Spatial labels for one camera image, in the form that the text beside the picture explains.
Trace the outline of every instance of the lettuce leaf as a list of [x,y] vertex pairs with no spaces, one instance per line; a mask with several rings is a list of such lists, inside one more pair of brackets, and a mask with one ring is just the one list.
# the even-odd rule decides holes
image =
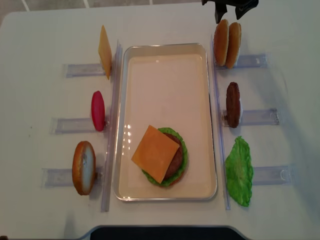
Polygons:
[[170,184],[172,182],[174,182],[175,180],[177,180],[182,175],[182,173],[185,171],[185,169],[187,167],[187,164],[188,164],[188,151],[187,151],[187,147],[186,147],[186,144],[185,144],[185,141],[183,140],[183,138],[179,135],[179,133],[174,131],[172,128],[170,128],[170,127],[162,127],[162,128],[158,128],[158,130],[160,132],[162,132],[162,133],[171,134],[171,135],[177,137],[180,140],[180,142],[182,144],[182,163],[181,163],[181,166],[175,172],[174,175],[172,175],[171,177],[169,177],[166,180],[163,180],[161,183],[158,183],[146,171],[142,170],[142,172],[144,173],[146,178],[149,180],[149,182],[151,182],[152,184],[155,184],[155,185],[160,186],[160,187],[169,187]]
[[241,136],[235,139],[225,160],[225,172],[229,195],[241,206],[248,207],[252,196],[254,169],[249,144]]

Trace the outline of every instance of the white tray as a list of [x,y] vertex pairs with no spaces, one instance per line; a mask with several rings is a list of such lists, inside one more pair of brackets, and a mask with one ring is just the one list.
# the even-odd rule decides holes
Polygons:
[[[113,174],[122,201],[206,200],[217,190],[207,54],[200,44],[131,47],[124,54]],[[131,158],[148,125],[178,132],[188,150],[181,181],[151,184]]]

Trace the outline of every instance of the red tomato slice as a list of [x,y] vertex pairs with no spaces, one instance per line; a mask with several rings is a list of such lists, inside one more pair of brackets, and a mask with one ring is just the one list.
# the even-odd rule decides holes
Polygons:
[[100,91],[92,96],[91,116],[95,130],[101,132],[105,128],[105,102]]

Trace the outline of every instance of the black object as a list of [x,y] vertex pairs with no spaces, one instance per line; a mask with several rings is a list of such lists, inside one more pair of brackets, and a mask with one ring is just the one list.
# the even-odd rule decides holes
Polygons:
[[107,226],[91,233],[90,240],[245,240],[228,227]]
[[202,5],[208,1],[215,2],[215,22],[220,23],[227,12],[227,5],[235,6],[236,19],[239,20],[246,12],[258,6],[259,0],[202,0]]

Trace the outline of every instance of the yellow cheese slice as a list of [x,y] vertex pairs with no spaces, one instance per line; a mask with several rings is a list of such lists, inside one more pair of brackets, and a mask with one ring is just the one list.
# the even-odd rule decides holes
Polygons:
[[178,148],[178,143],[149,125],[131,160],[161,183]]
[[107,36],[107,32],[105,26],[102,25],[100,32],[100,42],[98,52],[100,55],[100,59],[105,70],[105,75],[109,79],[111,72],[111,64],[112,64],[112,53],[111,48]]

